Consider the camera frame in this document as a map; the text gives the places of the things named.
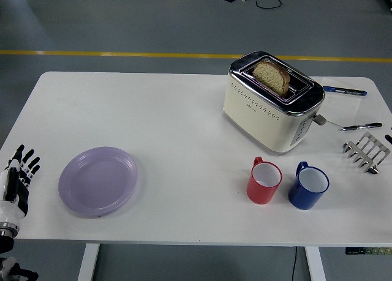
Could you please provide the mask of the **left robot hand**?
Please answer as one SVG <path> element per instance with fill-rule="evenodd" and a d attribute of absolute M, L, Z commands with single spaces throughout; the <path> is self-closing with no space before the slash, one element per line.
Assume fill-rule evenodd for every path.
<path fill-rule="evenodd" d="M 32 158 L 35 151 L 23 153 L 21 144 L 1 172 L 1 222 L 13 223 L 28 213 L 29 186 L 40 169 L 40 157 Z"/>

